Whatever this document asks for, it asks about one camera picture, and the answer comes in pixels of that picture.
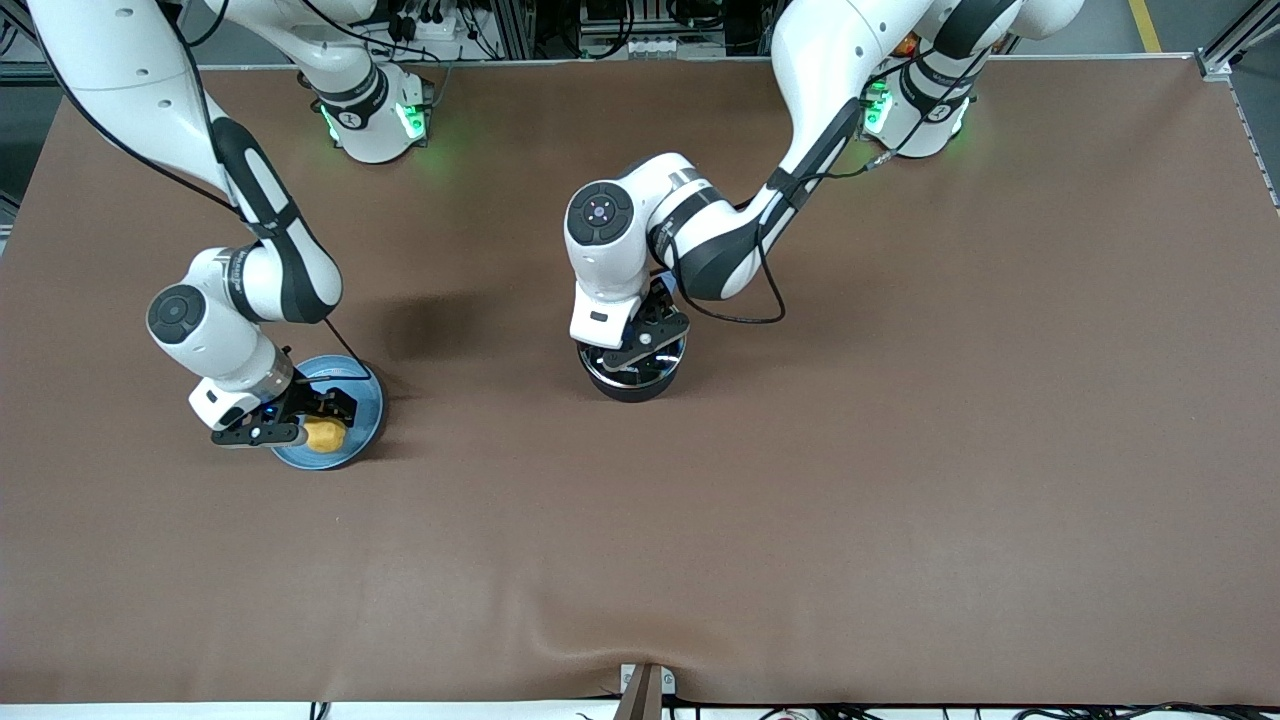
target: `blue plate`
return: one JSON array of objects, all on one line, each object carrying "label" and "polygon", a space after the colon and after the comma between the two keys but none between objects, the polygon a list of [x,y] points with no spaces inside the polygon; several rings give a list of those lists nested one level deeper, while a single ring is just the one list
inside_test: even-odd
[{"label": "blue plate", "polygon": [[306,445],[273,447],[271,452],[300,470],[332,470],[355,460],[372,442],[383,424],[383,386],[378,383],[376,377],[364,379],[365,368],[346,355],[320,355],[303,360],[298,363],[298,370],[310,378],[320,375],[361,378],[356,380],[333,379],[314,386],[320,392],[337,387],[355,398],[356,424],[347,428],[347,437],[342,441],[342,447],[333,452],[316,452]]}]

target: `yellow sponge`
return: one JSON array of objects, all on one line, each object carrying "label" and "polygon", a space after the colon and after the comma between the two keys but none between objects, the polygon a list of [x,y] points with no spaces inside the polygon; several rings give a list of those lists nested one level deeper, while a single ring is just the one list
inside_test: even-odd
[{"label": "yellow sponge", "polygon": [[307,418],[307,447],[315,452],[335,452],[347,438],[347,425],[333,418]]}]

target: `brown tabletop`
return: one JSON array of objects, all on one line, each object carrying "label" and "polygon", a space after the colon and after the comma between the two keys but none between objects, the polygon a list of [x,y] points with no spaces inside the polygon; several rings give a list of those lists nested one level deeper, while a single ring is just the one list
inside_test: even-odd
[{"label": "brown tabletop", "polygon": [[767,64],[458,69],[385,167],[292,72],[207,85],[342,265],[389,427],[333,473],[210,445],[143,313],[250,236],[64,108],[0,259],[0,701],[572,697],[653,660],[699,701],[1280,702],[1280,223],[1193,63],[993,63],[942,156],[817,193],[785,323],[695,316],[640,406],[567,337],[564,204],[663,150],[753,192]]}]

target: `robotic arm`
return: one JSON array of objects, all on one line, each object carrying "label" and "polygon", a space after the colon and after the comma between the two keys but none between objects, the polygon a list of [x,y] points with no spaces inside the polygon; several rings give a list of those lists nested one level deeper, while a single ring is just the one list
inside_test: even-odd
[{"label": "robotic arm", "polygon": [[[646,255],[689,299],[726,300],[750,283],[764,255],[804,208],[868,111],[863,91],[913,29],[924,56],[891,68],[893,106],[869,135],[892,155],[928,155],[959,131],[987,47],[1029,12],[1029,32],[1065,26],[1080,0],[794,0],[778,18],[772,63],[791,115],[791,145],[768,181],[735,208],[685,156],[668,152],[575,193],[564,243],[577,277],[570,334],[595,386],[643,401],[671,383],[689,318],[672,287],[650,281]],[[937,108],[947,111],[940,113]]]},{"label": "robotic arm", "polygon": [[202,377],[196,414],[224,446],[298,445],[303,415],[351,425],[355,402],[319,393],[259,323],[319,323],[342,277],[262,149],[205,95],[154,0],[33,0],[32,18],[68,96],[109,141],[225,195],[256,241],[205,250],[147,311],[155,342]]},{"label": "robotic arm", "polygon": [[394,160],[426,141],[422,78],[375,64],[365,46],[329,24],[360,22],[376,0],[205,0],[284,53],[320,99],[334,141],[361,163]]}]

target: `yellow stripe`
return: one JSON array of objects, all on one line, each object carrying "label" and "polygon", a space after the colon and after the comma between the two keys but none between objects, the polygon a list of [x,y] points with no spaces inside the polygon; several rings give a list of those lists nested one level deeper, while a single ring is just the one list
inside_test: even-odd
[{"label": "yellow stripe", "polygon": [[1147,0],[1129,0],[1129,10],[1133,13],[1134,24],[1138,26],[1142,49],[1147,53],[1161,53],[1156,26],[1151,23],[1151,13],[1147,10]]}]

